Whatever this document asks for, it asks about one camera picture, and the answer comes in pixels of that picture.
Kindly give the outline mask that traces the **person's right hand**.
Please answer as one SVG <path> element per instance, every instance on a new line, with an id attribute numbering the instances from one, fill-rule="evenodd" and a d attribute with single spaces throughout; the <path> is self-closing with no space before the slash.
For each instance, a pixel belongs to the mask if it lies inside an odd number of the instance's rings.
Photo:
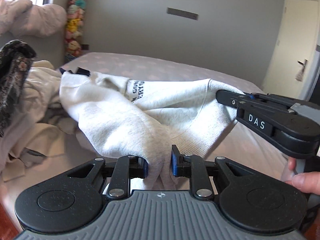
<path id="1" fill-rule="evenodd" d="M 294 186 L 304 193 L 320 194 L 320 173 L 309 172 L 294 175 L 291 180 L 285 183 Z"/>

